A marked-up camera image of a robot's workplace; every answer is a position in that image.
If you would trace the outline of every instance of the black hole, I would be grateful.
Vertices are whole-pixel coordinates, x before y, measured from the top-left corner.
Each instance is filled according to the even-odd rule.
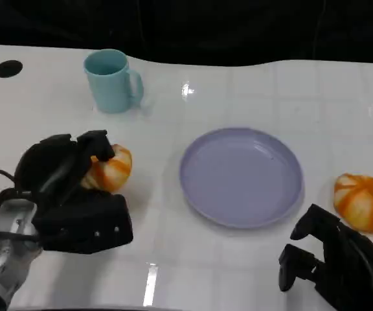
[[[0,78],[10,78],[18,75],[22,68],[23,64],[17,60],[7,60],[0,63]]]

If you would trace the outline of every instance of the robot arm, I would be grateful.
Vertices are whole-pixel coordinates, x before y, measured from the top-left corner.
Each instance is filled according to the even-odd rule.
[[[124,197],[80,186],[91,156],[115,155],[106,134],[49,137],[25,152],[14,176],[0,171],[15,184],[0,193],[0,311],[43,250],[90,254],[132,241]]]
[[[297,277],[307,279],[336,310],[373,310],[373,243],[314,204],[290,238],[300,240],[308,235],[323,243],[324,262],[286,245],[278,260],[280,289],[290,290]]]

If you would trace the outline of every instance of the mug handle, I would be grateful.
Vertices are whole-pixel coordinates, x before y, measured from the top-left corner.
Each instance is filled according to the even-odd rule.
[[[135,104],[140,104],[142,97],[143,97],[143,83],[142,83],[141,75],[138,72],[131,70],[131,69],[128,69],[126,72],[130,76],[135,77],[135,87],[134,89],[132,87],[131,99]]]

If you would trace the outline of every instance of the orange pumpkin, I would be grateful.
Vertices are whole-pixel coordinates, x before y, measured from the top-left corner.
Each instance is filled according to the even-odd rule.
[[[373,233],[373,177],[343,174],[336,179],[336,211],[355,229]]]
[[[114,144],[112,148],[115,156],[107,162],[91,157],[93,164],[81,182],[83,187],[116,192],[128,180],[132,169],[130,151],[118,144]]]

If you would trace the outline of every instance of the table surface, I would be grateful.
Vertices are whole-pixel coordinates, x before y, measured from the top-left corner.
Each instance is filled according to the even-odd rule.
[[[281,293],[278,256],[311,203],[334,213],[338,175],[373,176],[373,64],[205,67],[130,58],[145,86],[142,107],[105,115],[93,107],[83,72],[89,53],[0,46],[0,62],[23,63],[17,76],[0,78],[0,168],[13,172],[21,154],[49,135],[106,129],[112,143],[133,154],[133,173],[121,193],[135,238],[90,256],[44,252],[12,306],[332,310],[308,281]],[[266,131],[295,152],[306,184],[297,213],[265,229],[237,231],[185,204],[177,176],[185,147],[226,126]],[[0,179],[4,186],[9,183]],[[314,238],[294,244],[322,258]]]

